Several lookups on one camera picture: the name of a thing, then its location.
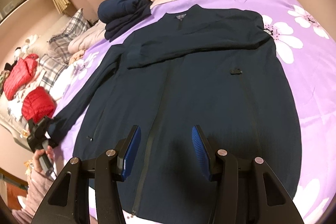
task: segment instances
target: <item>human hand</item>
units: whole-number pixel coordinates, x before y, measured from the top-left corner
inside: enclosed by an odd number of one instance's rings
[[[49,157],[49,159],[51,160],[51,162],[54,162],[54,151],[53,148],[48,145],[48,149],[47,151],[44,151],[44,149],[41,150],[36,150],[34,155],[33,155],[33,166],[34,166],[34,170],[38,173],[40,173],[41,175],[45,175],[43,174],[43,169],[42,166],[40,164],[40,157],[46,153],[47,156]]]

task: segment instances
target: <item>yellow tassel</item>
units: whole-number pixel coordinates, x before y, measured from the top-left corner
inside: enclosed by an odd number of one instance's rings
[[[57,11],[61,14],[69,5],[69,0],[52,0]]]

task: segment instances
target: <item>plaid pillow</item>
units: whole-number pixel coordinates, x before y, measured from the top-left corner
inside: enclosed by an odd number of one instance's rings
[[[84,18],[83,8],[79,9],[65,26],[64,30],[49,40],[48,55],[65,64],[69,63],[72,54],[68,51],[70,42],[90,28]]]
[[[45,74],[42,78],[40,86],[44,87],[46,92],[49,93],[59,75],[68,67],[68,65],[53,57],[50,57],[47,54],[43,55],[43,57],[40,59],[40,65],[45,70]]]

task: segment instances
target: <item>red folded clothing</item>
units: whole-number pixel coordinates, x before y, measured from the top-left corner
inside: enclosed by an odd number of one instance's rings
[[[19,87],[28,83],[34,77],[37,58],[39,58],[38,55],[29,54],[25,59],[20,58],[17,61],[17,64],[3,84],[3,92],[8,100],[13,100],[14,94]]]
[[[24,99],[21,112],[27,121],[33,119],[34,123],[38,123],[44,116],[51,118],[55,109],[53,99],[43,87],[38,86]]]

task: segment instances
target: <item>floral bedsheet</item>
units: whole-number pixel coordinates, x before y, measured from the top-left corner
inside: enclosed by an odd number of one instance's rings
[[[123,43],[130,33],[158,21],[165,13],[182,12],[194,4],[254,10],[262,15],[264,31],[274,38],[300,119],[302,166],[294,203],[306,224],[315,223],[336,192],[336,43],[297,0],[176,0],[157,5],[149,18],[113,42],[102,40],[85,52],[55,115],[81,89],[112,45]],[[85,112],[55,149],[58,167],[72,157],[84,115]],[[96,216],[93,189],[89,195],[90,213]],[[128,213],[125,218],[127,223],[150,222]]]

